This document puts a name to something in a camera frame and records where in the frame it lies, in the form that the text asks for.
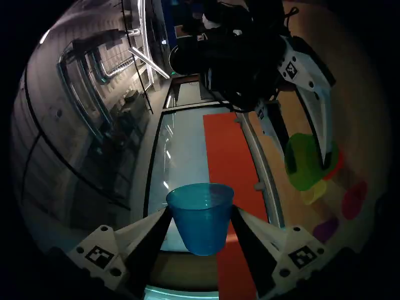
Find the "orange mat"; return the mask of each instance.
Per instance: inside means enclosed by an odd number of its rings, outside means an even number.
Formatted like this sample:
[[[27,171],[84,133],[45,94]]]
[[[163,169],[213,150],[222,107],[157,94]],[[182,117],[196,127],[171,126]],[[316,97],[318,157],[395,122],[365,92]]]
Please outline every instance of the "orange mat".
[[[253,159],[235,119],[233,112],[203,117],[209,180],[233,188],[236,206],[268,221],[263,195],[254,189],[259,179]],[[216,255],[216,260],[219,298],[254,300],[256,287],[232,223],[225,247]]]

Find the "robotic arm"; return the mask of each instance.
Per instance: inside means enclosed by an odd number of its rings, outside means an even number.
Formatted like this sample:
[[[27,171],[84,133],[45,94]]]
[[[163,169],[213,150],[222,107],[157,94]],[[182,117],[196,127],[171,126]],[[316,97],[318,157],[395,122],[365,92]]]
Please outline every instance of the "robotic arm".
[[[287,26],[289,18],[299,12],[296,7],[284,15],[278,1],[271,2],[273,7],[268,7],[269,2],[246,3],[249,12],[240,13],[252,17],[253,22],[238,23],[240,30],[233,30],[234,33],[230,31],[235,24],[229,22],[197,37],[178,39],[178,46],[171,51],[171,67],[180,74],[201,73],[205,87],[211,94],[219,92],[230,103],[231,110],[255,111],[264,134],[272,137],[282,158],[289,135],[277,96],[282,82],[293,86],[315,138],[320,166],[327,169],[332,154],[330,93],[335,78],[302,38],[290,35]],[[262,9],[275,11],[276,19],[262,19],[262,13],[258,12]],[[228,8],[221,11],[222,20],[235,20],[234,16],[227,17],[235,15],[235,11]],[[278,26],[284,18],[286,27]]]
[[[108,290],[141,299],[171,219],[167,206],[117,231],[102,225],[67,256]],[[232,207],[231,221],[259,299],[288,292],[333,258],[301,226],[283,230],[237,206]]]

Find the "metal pipe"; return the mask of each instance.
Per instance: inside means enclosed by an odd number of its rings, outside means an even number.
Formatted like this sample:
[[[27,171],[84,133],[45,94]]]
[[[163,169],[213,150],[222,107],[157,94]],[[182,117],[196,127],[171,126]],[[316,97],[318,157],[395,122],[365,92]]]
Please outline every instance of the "metal pipe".
[[[140,28],[136,28],[136,29],[132,29],[132,30],[128,30],[128,35],[130,37],[138,37],[142,34]]]
[[[64,50],[64,52],[61,54],[61,56],[58,59],[58,62],[57,62],[58,76],[61,79],[62,87],[64,88],[64,91],[65,91],[67,98],[68,98],[69,102],[71,103],[72,107],[80,115],[83,123],[86,125],[86,127],[89,129],[89,131],[94,135],[96,140],[102,144],[103,136],[100,133],[100,131],[97,129],[93,120],[90,118],[88,112],[86,111],[85,107],[82,104],[81,99],[79,99],[79,96],[74,89],[74,86],[70,80],[70,77],[68,76],[67,59],[72,57],[72,55],[71,55],[72,51],[70,49],[70,46],[71,46],[71,44],[69,46],[67,46],[67,48]]]
[[[155,71],[160,73],[165,79],[169,79],[170,78],[170,76],[167,73],[165,73],[158,65],[156,65],[150,58],[145,56],[143,53],[141,53],[135,47],[130,47],[129,48],[129,52],[132,53],[133,55],[136,55],[138,58],[140,58],[142,61],[144,61],[150,67],[152,67]]]
[[[140,31],[143,40],[144,55],[149,58],[150,48],[149,48],[149,42],[147,40],[147,29],[146,29],[146,0],[138,0],[137,5],[139,12]],[[146,67],[147,67],[148,79],[151,84],[154,84],[152,69],[149,67],[149,65],[147,65]]]
[[[134,64],[134,58],[130,57],[114,67],[111,71],[107,72],[100,57],[100,52],[98,48],[90,53],[89,59],[93,63],[95,77],[97,81],[99,81],[101,84],[108,84],[110,80],[113,79],[116,75],[125,71],[127,68]]]

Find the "plastic cup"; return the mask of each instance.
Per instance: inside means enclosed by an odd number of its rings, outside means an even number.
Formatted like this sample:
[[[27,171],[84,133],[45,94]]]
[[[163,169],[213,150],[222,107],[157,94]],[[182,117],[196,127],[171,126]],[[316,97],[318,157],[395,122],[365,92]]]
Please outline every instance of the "plastic cup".
[[[295,133],[286,145],[284,163],[292,186],[298,191],[308,191],[317,182],[328,176],[338,164],[339,148],[332,142],[330,164],[322,169],[318,148],[311,134]]]
[[[224,247],[233,199],[234,190],[217,183],[184,185],[166,196],[176,227],[190,252],[207,256]]]
[[[318,181],[309,190],[301,191],[301,198],[305,205],[311,205],[321,198],[327,191],[327,182],[324,180]]]

